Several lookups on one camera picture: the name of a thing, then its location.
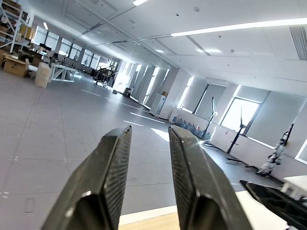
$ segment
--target storage rack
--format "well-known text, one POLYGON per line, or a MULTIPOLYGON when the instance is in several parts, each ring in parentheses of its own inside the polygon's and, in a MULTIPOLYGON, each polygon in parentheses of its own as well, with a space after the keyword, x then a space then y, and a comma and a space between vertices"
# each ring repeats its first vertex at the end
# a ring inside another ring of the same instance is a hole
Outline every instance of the storage rack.
POLYGON ((11 49, 10 49, 10 53, 13 52, 13 48, 14 48, 14 45, 20 45, 20 46, 27 46, 29 44, 29 42, 17 42, 16 41, 16 37, 19 33, 19 30, 20 30, 20 27, 22 24, 26 25, 26 31, 25 31, 25 35, 28 33, 28 23, 22 18, 22 15, 23 15, 23 10, 22 8, 21 9, 18 9, 10 4, 8 4, 7 2, 3 1, 3 0, 0 0, 0 9, 3 13, 4 16, 6 16, 7 18, 9 19, 12 19, 12 20, 15 20, 16 21, 16 28, 13 27, 11 21, 9 20, 9 25, 10 25, 10 28, 12 29, 12 31, 14 32, 14 34, 8 34, 4 31, 0 31, 0 37, 2 39, 4 39, 4 42, 8 41, 7 43, 3 44, 0 46, 0 48, 4 47, 4 46, 8 46, 8 45, 11 45, 11 49), (8 6, 8 7, 11 7, 12 9, 14 10, 17 10, 19 12, 19 16, 18 15, 15 15, 7 10, 5 10, 2 6, 2 4, 8 6))

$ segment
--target ceiling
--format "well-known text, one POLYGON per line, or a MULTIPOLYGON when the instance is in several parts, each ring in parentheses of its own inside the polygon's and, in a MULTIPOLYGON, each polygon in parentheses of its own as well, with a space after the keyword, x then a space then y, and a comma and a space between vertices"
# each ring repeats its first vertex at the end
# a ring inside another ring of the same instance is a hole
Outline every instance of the ceiling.
POLYGON ((105 56, 307 96, 307 62, 300 60, 289 26, 170 36, 307 17, 307 0, 149 0, 137 7, 133 0, 28 1, 59 35, 105 56))

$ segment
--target metal shelf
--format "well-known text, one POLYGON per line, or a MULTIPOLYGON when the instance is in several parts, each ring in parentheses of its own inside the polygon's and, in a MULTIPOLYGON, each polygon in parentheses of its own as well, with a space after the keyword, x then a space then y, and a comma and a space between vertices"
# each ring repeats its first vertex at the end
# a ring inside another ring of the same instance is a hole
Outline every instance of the metal shelf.
MULTIPOLYGON (((8 17, 8 18, 11 18, 11 19, 16 20, 16 21, 19 19, 19 16, 18 16, 18 15, 13 14, 13 13, 11 13, 11 12, 5 10, 5 9, 3 9, 3 10, 6 12, 6 14, 7 14, 8 16, 10 16, 10 17, 8 17)), ((24 19, 21 18, 20 21, 21 21, 22 24, 27 25, 27 23, 25 22, 24 19)))
POLYGON ((22 15, 23 15, 23 10, 22 9, 18 9, 10 4, 8 4, 7 2, 4 2, 3 0, 0 0, 0 10, 3 12, 3 14, 8 17, 9 19, 13 19, 16 21, 16 27, 14 28, 12 23, 9 21, 9 25, 11 27, 11 29, 13 30, 14 32, 14 35, 11 35, 11 34, 8 34, 8 33, 5 33, 5 32, 2 32, 0 31, 0 37, 4 38, 5 40, 8 40, 8 43, 2 45, 1 47, 4 47, 4 46, 8 46, 8 45, 11 45, 11 49, 10 49, 10 52, 12 53, 13 52, 13 48, 14 48, 14 45, 20 45, 20 46, 27 46, 29 44, 28 41, 22 41, 22 42, 16 42, 16 37, 17 37, 17 34, 19 33, 20 31, 20 27, 22 24, 25 24, 26 26, 28 26, 28 23, 22 19, 22 15), (19 15, 15 15, 7 10, 5 10, 2 6, 2 4, 6 5, 6 6, 9 6, 10 8, 14 9, 14 10, 17 10, 19 12, 19 15))

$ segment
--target floor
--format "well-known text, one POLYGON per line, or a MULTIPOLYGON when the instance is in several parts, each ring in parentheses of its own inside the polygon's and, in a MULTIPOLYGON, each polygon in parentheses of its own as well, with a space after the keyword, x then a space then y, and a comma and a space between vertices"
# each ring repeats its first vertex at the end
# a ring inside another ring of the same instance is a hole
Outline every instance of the floor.
MULTIPOLYGON (((169 123, 133 100, 88 77, 41 89, 32 79, 0 71, 0 108, 0 229, 39 229, 69 175, 100 138, 127 125, 133 135, 122 214, 176 204, 169 123)), ((243 190, 239 179, 279 186, 225 163, 220 152, 207 152, 236 191, 243 190)))

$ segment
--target fluorescent light panel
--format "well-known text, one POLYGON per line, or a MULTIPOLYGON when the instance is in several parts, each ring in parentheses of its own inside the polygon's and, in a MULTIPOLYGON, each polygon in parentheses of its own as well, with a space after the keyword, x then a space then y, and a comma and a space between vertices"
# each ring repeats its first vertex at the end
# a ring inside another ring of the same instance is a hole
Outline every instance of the fluorescent light panel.
POLYGON ((48 30, 47 23, 44 22, 43 25, 44 25, 45 29, 48 30))
POLYGON ((135 0, 133 2, 134 5, 139 6, 142 5, 144 2, 147 2, 148 0, 135 0))
POLYGON ((205 49, 207 53, 216 53, 220 54, 221 51, 219 49, 205 49))
POLYGON ((305 24, 307 24, 307 18, 293 18, 293 19, 256 22, 256 23, 226 25, 226 26, 219 26, 219 27, 206 28, 206 29, 200 29, 200 30, 191 30, 191 31, 179 32, 179 33, 173 33, 171 35, 173 37, 178 37, 178 36, 198 35, 198 34, 206 34, 206 33, 220 32, 220 31, 228 31, 228 30, 242 30, 242 29, 250 29, 250 28, 305 25, 305 24))

